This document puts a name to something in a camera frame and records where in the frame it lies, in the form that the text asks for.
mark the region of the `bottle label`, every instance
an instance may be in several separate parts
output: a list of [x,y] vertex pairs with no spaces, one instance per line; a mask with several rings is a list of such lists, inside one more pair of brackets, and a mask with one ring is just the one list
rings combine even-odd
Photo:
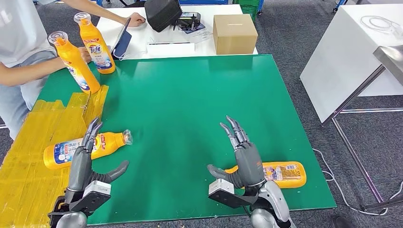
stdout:
[[263,169],[266,180],[282,181],[282,180],[299,180],[301,172],[296,164],[287,166],[269,166]]
[[[73,155],[74,152],[76,152],[77,147],[81,146],[82,141],[83,139],[74,139],[56,144],[54,149],[55,162],[57,164],[70,162],[73,159]],[[99,134],[96,136],[92,152],[97,151],[99,147],[102,147],[103,150],[106,148],[104,134]]]
[[81,72],[76,70],[76,69],[74,69],[71,66],[71,62],[67,62],[65,60],[63,60],[63,62],[66,65],[66,68],[68,69],[70,74],[73,76],[74,80],[77,82],[78,86],[80,86],[80,88],[82,90],[88,91],[89,86],[87,84],[87,81],[84,79],[83,75],[81,74]]
[[112,67],[111,59],[108,55],[108,50],[103,50],[102,46],[98,43],[95,43],[96,40],[84,40],[86,48],[92,58],[92,61],[95,63],[97,69],[109,69]]

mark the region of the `gray robotic hand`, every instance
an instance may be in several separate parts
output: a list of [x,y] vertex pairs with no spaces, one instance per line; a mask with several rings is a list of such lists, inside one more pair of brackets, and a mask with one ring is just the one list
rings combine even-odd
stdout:
[[229,116],[227,116],[227,120],[230,122],[234,133],[225,124],[220,123],[220,125],[227,133],[234,148],[238,170],[228,174],[224,170],[210,164],[207,166],[209,172],[217,179],[224,179],[232,183],[237,189],[263,183],[265,178],[262,160],[256,146],[249,141],[248,135],[236,120]]
[[[249,141],[249,137],[236,120],[229,116],[227,116],[227,120],[231,124],[234,133],[225,124],[220,123],[220,125],[230,139],[238,170],[229,174],[210,164],[207,166],[209,172],[218,179],[217,181],[224,179],[233,184],[235,188],[245,187],[245,193],[248,191],[256,192],[258,197],[249,206],[252,211],[250,220],[254,228],[294,228],[295,225],[289,216],[288,205],[281,189],[274,181],[266,181],[264,178],[262,161],[256,146]],[[224,199],[217,199],[220,195],[217,192],[210,194],[209,197],[216,195],[211,199],[234,208],[237,203],[229,202],[235,200],[230,194],[221,194]]]
[[110,183],[120,177],[127,169],[129,161],[119,167],[99,174],[92,170],[91,152],[95,137],[102,127],[99,118],[94,119],[84,135],[71,162],[68,186],[64,196],[59,196],[54,209],[48,214],[51,228],[84,228],[87,217],[110,199]]
[[129,165],[129,161],[123,161],[119,167],[107,174],[99,174],[92,170],[91,152],[94,147],[95,137],[102,127],[102,122],[98,123],[98,121],[99,118],[97,117],[90,123],[81,146],[74,152],[65,194],[66,203],[79,200],[86,186],[93,181],[101,181],[108,184],[113,182],[126,172]]

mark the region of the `black bag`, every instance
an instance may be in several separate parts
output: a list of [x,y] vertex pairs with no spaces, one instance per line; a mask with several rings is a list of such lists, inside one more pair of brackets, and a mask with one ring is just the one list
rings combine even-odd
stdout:
[[161,32],[182,15],[178,0],[147,0],[144,4],[148,24]]

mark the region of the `person's arm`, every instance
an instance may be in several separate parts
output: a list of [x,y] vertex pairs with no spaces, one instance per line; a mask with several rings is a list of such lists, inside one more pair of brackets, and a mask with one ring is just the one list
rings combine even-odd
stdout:
[[[90,2],[89,0],[63,0],[67,5],[89,14],[94,14],[103,18],[108,18],[114,21],[117,21],[121,24],[125,24],[127,18],[116,15],[109,10],[106,10],[97,4]],[[129,27],[137,27],[145,22],[145,19],[138,13],[133,13],[130,16],[131,20],[129,23]]]
[[14,68],[8,68],[0,63],[0,84],[5,86],[21,85],[42,78],[64,67],[66,66],[60,57],[30,66]]

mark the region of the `white shirt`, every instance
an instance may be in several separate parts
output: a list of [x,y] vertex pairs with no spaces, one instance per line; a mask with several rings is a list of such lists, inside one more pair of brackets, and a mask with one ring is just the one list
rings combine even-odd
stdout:
[[0,62],[13,67],[44,50],[56,53],[32,0],[0,0]]

